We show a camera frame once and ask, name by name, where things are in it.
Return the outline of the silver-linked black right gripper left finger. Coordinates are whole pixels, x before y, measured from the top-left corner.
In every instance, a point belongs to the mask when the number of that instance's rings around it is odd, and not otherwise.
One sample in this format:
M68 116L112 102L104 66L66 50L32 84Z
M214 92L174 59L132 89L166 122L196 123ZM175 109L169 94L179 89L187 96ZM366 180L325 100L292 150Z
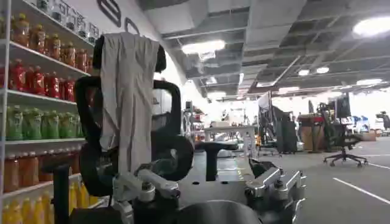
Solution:
M138 199L151 202L156 194L163 198L176 199L180 197L179 184L162 177L161 166L167 160L156 160L142 164L134 173L125 171L117 174L112 181L113 207L123 214L128 214L132 207L130 201Z

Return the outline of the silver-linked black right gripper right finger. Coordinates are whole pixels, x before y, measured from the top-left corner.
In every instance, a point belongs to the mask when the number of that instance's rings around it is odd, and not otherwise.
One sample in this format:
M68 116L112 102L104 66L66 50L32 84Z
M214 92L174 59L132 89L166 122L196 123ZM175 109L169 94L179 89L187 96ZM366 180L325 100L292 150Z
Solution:
M305 201L307 177L302 171L285 172L270 161L249 160L254 177L246 181L247 204L258 212L297 213Z

